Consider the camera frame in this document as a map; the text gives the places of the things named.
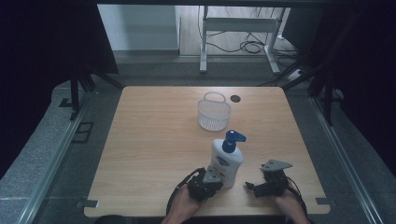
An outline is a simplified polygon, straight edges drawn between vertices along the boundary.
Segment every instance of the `blue pump cap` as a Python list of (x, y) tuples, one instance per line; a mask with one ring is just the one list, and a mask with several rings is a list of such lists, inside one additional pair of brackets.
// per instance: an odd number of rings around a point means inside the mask
[(233, 153), (236, 148), (235, 142), (245, 142), (247, 138), (234, 130), (230, 130), (225, 134), (222, 148), (227, 153)]

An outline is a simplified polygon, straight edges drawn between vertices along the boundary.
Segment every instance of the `black curtain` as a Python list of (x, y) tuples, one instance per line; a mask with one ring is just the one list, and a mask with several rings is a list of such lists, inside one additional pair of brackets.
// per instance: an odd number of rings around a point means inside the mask
[(396, 174), (396, 6), (368, 2), (335, 58), (341, 107)]
[(7, 0), (0, 7), (0, 175), (72, 74), (118, 73), (97, 5)]

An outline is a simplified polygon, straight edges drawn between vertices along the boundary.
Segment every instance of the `wire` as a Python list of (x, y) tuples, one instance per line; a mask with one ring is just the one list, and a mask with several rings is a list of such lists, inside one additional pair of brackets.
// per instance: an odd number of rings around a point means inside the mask
[(257, 85), (257, 87), (261, 87), (267, 84), (273, 84), (273, 86), (277, 86), (277, 82), (282, 79), (283, 77), (285, 77), (287, 74), (289, 74), (294, 68), (300, 66), (301, 61), (296, 61), (295, 63), (291, 64), (290, 66), (288, 66), (279, 76), (277, 76), (276, 78), (274, 78), (271, 81), (267, 81), (267, 82), (263, 82), (262, 84)]
[[(288, 54), (288, 53), (283, 53), (283, 51), (285, 52), (295, 52), (292, 54)], [(282, 59), (293, 59), (293, 60), (297, 60), (297, 50), (279, 50), (279, 49), (273, 49), (273, 53), (275, 56), (277, 56), (276, 62), (283, 66), (283, 67), (289, 67), (289, 65), (285, 65), (281, 62)]]
[(274, 51), (295, 51), (297, 52), (297, 49), (274, 49)]
[(264, 18), (267, 17), (267, 11), (268, 11), (268, 7), (265, 9)]
[[(259, 17), (259, 16), (260, 16), (260, 13), (261, 13), (261, 11), (262, 11), (262, 8), (260, 7), (260, 9), (258, 9), (258, 7), (255, 7), (255, 8), (253, 9), (253, 11), (251, 12), (250, 17), (252, 16), (252, 14), (253, 14), (255, 11), (256, 11), (256, 12), (258, 11), (257, 17)], [(201, 7), (198, 6), (198, 22), (197, 22), (197, 26), (198, 26), (199, 36), (200, 36), (201, 39), (202, 39), (203, 37), (202, 37), (202, 33), (201, 33), (201, 27), (200, 27), (200, 24), (199, 24), (199, 21), (200, 21), (200, 18), (199, 18), (200, 13), (201, 13)], [(207, 36), (220, 35), (220, 34), (224, 34), (224, 33), (226, 33), (226, 31), (218, 32), (218, 33), (215, 33), (215, 34), (212, 34), (212, 35), (207, 35)], [(251, 36), (253, 36), (256, 40), (248, 40)], [(253, 33), (247, 32), (247, 36), (245, 37), (245, 41), (243, 41), (243, 42), (241, 42), (241, 43), (239, 44), (239, 49), (231, 49), (231, 50), (229, 50), (229, 49), (223, 49), (223, 48), (221, 48), (221, 47), (219, 47), (218, 45), (215, 45), (215, 44), (213, 44), (213, 43), (206, 42), (206, 44), (207, 44), (207, 45), (211, 45), (211, 46), (213, 46), (213, 47), (215, 47), (215, 48), (217, 48), (217, 49), (220, 49), (220, 50), (222, 50), (222, 51), (229, 52), (229, 53), (231, 53), (231, 52), (237, 52), (237, 51), (239, 51), (239, 50), (244, 50), (244, 51), (246, 51), (246, 52), (248, 52), (248, 53), (257, 54), (257, 53), (260, 53), (260, 52), (262, 52), (262, 51), (264, 50), (264, 47), (265, 47), (265, 45), (266, 45), (266, 43), (267, 43), (267, 39), (268, 39), (268, 33), (266, 33), (266, 35), (265, 35), (265, 40), (264, 40), (264, 42), (262, 42), (262, 41), (260, 41), (260, 39), (257, 38)]]
[(300, 192), (300, 190), (298, 189), (298, 186), (297, 186), (297, 184), (294, 182), (294, 180), (292, 180), (290, 177), (288, 177), (288, 180), (291, 181), (291, 182), (293, 183), (294, 187), (297, 188), (298, 193), (301, 195), (301, 192)]
[(170, 212), (171, 206), (172, 206), (172, 202), (175, 199), (178, 190), (185, 184), (187, 184), (187, 182), (190, 180), (190, 178), (195, 175), (195, 173), (200, 174), (201, 172), (204, 172), (205, 168), (198, 168), (194, 171), (191, 172), (191, 174), (187, 175), (180, 183), (178, 183), (178, 185), (175, 187), (174, 191), (172, 192), (169, 200), (168, 200), (168, 204), (166, 205), (166, 215), (168, 215), (168, 213)]

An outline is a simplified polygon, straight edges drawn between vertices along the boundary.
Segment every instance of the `wall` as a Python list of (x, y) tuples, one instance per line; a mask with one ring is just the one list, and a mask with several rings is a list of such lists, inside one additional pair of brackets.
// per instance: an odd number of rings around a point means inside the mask
[(177, 7), (98, 7), (113, 50), (178, 49)]

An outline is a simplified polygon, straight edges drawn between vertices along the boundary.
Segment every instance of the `lotion bottle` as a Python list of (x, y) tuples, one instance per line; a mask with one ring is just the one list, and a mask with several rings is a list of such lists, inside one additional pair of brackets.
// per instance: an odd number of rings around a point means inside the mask
[(233, 130), (226, 133), (225, 139), (213, 140), (211, 165), (225, 188), (233, 187), (238, 168), (244, 161), (244, 156), (236, 142), (246, 140), (244, 135)]

